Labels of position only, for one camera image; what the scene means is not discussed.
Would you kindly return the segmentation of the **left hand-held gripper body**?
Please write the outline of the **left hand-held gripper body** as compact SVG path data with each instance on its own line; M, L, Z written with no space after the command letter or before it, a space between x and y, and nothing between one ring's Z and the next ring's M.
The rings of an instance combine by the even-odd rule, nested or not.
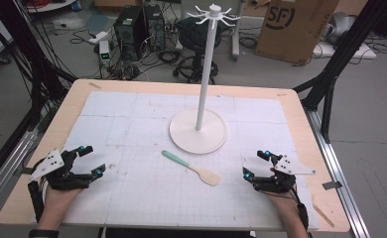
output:
M29 182L45 178L51 188L57 190L88 188L93 182L91 174L76 175L71 171L74 160L79 157L76 149L63 152L51 150L32 168Z

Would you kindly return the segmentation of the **person's right hand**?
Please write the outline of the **person's right hand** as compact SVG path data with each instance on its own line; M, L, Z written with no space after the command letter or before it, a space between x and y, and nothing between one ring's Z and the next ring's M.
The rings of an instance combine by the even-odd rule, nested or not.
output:
M287 193L267 192L268 198L280 213L297 212L297 203L292 196Z

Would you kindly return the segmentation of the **person's left hand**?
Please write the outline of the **person's left hand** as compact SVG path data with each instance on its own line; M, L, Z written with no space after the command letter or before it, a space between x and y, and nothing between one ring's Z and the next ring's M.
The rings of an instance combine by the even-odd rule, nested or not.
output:
M45 211L67 211L81 193L81 189L57 190L48 187L45 198Z

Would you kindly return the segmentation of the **thin wooden stick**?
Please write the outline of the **thin wooden stick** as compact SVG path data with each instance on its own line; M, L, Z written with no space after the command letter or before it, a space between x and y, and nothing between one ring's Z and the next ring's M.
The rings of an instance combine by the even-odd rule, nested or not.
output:
M319 216L330 226L334 227L334 223L327 217L327 215L317 206L314 205L315 211L319 214Z

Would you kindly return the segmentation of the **black wristband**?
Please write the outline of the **black wristband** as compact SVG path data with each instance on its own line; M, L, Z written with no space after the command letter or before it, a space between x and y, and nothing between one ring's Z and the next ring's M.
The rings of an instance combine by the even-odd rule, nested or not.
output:
M59 238L58 230L32 229L29 238Z

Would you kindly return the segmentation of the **white grid mat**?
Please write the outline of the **white grid mat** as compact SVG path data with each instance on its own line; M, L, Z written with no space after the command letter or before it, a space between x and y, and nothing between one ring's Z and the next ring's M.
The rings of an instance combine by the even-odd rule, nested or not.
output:
M73 172L85 174L105 165L104 176L80 194L65 223L127 227L278 230L270 200L243 178L242 168L270 175L259 150L295 159L296 148L280 101L210 96L206 108L228 126L226 142L208 155L194 155L172 141L171 120L196 108L189 95L91 92L64 146L92 146ZM166 150L189 164L221 176L217 186L166 158Z

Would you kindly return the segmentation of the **person's dark clothing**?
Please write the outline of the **person's dark clothing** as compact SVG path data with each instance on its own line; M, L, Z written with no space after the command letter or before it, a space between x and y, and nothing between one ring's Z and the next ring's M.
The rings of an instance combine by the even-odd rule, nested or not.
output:
M105 238L254 238L249 231L107 228Z

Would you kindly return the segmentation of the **white device with green light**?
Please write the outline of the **white device with green light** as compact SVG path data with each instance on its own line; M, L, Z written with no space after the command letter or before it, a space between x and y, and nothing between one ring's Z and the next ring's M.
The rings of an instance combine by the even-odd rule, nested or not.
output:
M105 66L110 66L110 46L108 41L100 41L98 44L99 60Z

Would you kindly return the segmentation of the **white power strip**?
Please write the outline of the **white power strip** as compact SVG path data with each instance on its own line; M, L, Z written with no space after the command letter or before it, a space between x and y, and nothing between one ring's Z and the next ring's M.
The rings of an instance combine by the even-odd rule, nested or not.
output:
M88 41L91 44L97 44L99 41L102 41L107 36L108 36L107 32L100 32L100 33L96 34L94 37L92 37L91 39L89 39Z

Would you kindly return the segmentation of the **black computer tower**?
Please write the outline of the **black computer tower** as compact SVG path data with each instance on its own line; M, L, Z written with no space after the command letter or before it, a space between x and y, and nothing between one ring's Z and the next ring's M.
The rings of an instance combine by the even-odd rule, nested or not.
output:
M152 52L163 51L165 44L165 22L161 8L157 4L144 6L147 32L150 35L150 50Z
M142 6L125 6L114 25L121 54L127 60L141 58L141 44L147 38Z

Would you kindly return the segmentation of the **cardboard box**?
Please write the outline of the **cardboard box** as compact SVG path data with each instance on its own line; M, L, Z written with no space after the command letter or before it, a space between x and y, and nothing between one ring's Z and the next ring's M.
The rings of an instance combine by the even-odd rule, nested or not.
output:
M257 56L306 64L339 0L270 0Z

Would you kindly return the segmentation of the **black stool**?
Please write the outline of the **black stool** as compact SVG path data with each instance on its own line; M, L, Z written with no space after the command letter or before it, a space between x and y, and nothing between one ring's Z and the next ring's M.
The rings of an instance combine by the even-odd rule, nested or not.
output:
M181 74L187 79L187 83L199 82L202 79L208 22L201 24L200 19L188 17L177 22L176 29L180 33L179 42L194 52L194 55L182 59L174 69L173 76Z

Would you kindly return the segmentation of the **white flat board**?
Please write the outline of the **white flat board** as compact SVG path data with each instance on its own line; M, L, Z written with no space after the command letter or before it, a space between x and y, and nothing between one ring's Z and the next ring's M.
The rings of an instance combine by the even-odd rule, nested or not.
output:
M317 43L313 55L317 58L332 57L335 53L333 45L327 42ZM353 56L354 59L374 60L376 53L370 50L365 44L362 44Z

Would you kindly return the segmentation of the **green handled wooden spatula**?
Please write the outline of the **green handled wooden spatula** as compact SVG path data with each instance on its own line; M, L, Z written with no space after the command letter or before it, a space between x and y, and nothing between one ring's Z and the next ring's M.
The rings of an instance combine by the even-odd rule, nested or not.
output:
M191 171L195 172L198 175L199 179L208 185L217 186L221 182L220 175L218 175L218 174L216 174L208 169L203 169L203 168L193 166L169 151L164 150L162 152L162 155L165 156L166 158L190 169Z

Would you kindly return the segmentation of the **black metal frame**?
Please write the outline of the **black metal frame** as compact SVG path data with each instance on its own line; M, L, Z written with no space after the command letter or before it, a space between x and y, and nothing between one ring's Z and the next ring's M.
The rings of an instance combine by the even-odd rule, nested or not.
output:
M31 108L0 150L0 167L6 160L6 153L12 149L12 142L29 129L34 129L41 119L42 107L48 102L65 98L67 89L60 78L74 83L76 77L51 62L34 37L24 17L25 7L18 0L0 0L0 20L9 32L22 55L2 36L1 42L14 59L21 75L32 84L29 91Z
M328 144L330 143L329 123L335 83L386 12L387 0L368 0L322 72L294 87L297 93L306 89L310 90L308 95L301 100L302 106L308 111L316 111L320 102L323 101L320 131L324 141Z

